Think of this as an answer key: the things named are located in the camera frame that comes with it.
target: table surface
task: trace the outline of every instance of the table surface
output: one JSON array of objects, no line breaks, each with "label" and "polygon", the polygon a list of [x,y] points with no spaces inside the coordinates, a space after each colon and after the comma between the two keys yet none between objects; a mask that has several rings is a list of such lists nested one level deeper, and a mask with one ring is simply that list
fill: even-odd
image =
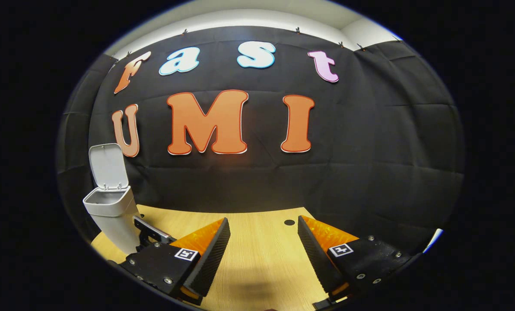
[{"label": "table surface", "polygon": [[[328,298],[298,236],[298,216],[313,218],[304,207],[258,213],[137,207],[145,221],[177,239],[223,217],[229,220],[230,240],[201,309],[313,311],[312,303]],[[121,263],[127,256],[103,232],[91,245],[107,260]]]}]

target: orange letter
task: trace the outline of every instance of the orange letter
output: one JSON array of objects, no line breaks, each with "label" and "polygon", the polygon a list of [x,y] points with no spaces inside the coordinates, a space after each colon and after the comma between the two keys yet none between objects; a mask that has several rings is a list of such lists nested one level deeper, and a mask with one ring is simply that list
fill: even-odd
[{"label": "orange letter", "polygon": [[248,93],[244,91],[222,91],[213,101],[208,114],[204,114],[192,93],[171,95],[167,104],[172,110],[173,137],[167,151],[173,155],[191,152],[192,146],[186,142],[184,133],[186,129],[196,149],[202,153],[208,148],[217,128],[212,151],[219,154],[246,152],[246,143],[242,141],[242,105],[246,100]]},{"label": "orange letter", "polygon": [[306,152],[311,149],[311,142],[307,140],[307,128],[309,124],[309,110],[315,106],[313,99],[287,95],[283,98],[285,105],[289,107],[289,128],[286,131],[286,139],[281,144],[284,152]]},{"label": "orange letter", "polygon": [[125,108],[125,114],[129,122],[129,134],[131,135],[131,144],[125,143],[123,138],[123,129],[121,128],[121,119],[123,118],[123,112],[117,110],[111,115],[111,120],[114,122],[115,141],[121,146],[121,151],[127,157],[136,157],[139,154],[139,133],[137,132],[137,118],[135,114],[139,110],[137,104],[129,105]]},{"label": "orange letter", "polygon": [[127,85],[129,85],[129,77],[132,77],[137,73],[139,70],[139,67],[143,60],[147,60],[152,52],[148,51],[144,53],[143,55],[133,59],[130,63],[125,65],[125,71],[123,71],[123,76],[121,76],[121,79],[119,80],[118,86],[115,88],[114,94],[119,93],[119,91],[123,90]]}]

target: white ceiling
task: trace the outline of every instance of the white ceiling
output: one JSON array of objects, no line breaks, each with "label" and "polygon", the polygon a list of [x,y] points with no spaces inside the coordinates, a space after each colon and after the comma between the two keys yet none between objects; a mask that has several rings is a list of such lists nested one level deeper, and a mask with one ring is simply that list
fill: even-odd
[{"label": "white ceiling", "polygon": [[307,17],[337,29],[362,18],[362,15],[328,0],[194,0],[149,20],[116,41],[104,53],[113,55],[136,39],[179,20],[218,10],[234,9],[276,10]]}]

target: white trash can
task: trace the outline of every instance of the white trash can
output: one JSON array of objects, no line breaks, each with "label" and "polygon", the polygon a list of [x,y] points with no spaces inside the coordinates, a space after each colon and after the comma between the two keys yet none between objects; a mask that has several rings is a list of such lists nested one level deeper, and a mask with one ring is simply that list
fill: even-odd
[{"label": "white trash can", "polygon": [[140,230],[133,216],[140,213],[135,204],[123,152],[119,144],[101,144],[88,151],[90,169],[98,188],[83,203],[100,230],[125,254],[136,253]]}]

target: light blue letter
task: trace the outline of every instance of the light blue letter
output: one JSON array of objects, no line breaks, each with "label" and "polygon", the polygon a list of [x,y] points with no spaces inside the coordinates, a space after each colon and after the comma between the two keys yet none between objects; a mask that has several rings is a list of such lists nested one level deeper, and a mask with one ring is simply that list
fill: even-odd
[{"label": "light blue letter", "polygon": [[238,46],[238,51],[244,55],[237,57],[238,65],[254,68],[267,68],[275,62],[275,45],[268,42],[248,41]]},{"label": "light blue letter", "polygon": [[177,71],[180,73],[191,71],[200,63],[196,60],[198,54],[200,54],[200,49],[195,47],[173,52],[167,57],[166,63],[159,68],[159,74],[166,76]]}]

